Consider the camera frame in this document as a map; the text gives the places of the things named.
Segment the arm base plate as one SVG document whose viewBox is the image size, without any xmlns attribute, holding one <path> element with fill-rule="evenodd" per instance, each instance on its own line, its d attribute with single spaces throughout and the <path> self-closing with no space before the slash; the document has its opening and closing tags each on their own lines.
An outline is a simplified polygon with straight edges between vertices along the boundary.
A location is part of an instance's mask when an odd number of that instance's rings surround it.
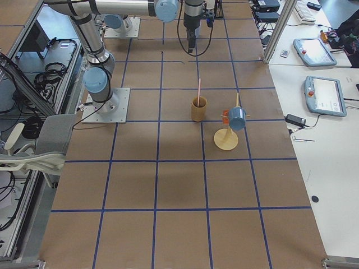
<svg viewBox="0 0 359 269">
<path fill-rule="evenodd" d="M 127 17 L 121 21 L 119 28 L 105 25 L 103 37 L 106 39 L 137 38 L 139 36 L 140 21 L 139 17 Z"/>
<path fill-rule="evenodd" d="M 84 108 L 82 122 L 85 124 L 126 123 L 130 91 L 129 87 L 112 88 L 112 97 L 103 106 L 93 102 L 88 94 L 86 102 L 92 104 Z"/>
</svg>

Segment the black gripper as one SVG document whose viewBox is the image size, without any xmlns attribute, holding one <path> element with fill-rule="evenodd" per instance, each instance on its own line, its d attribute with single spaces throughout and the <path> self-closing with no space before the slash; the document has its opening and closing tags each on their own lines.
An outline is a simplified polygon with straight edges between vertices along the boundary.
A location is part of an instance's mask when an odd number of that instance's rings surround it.
<svg viewBox="0 0 359 269">
<path fill-rule="evenodd" d="M 195 48 L 196 42 L 196 29 L 186 29 L 187 32 L 187 41 L 188 41 L 188 53 L 192 53 L 193 49 Z"/>
</svg>

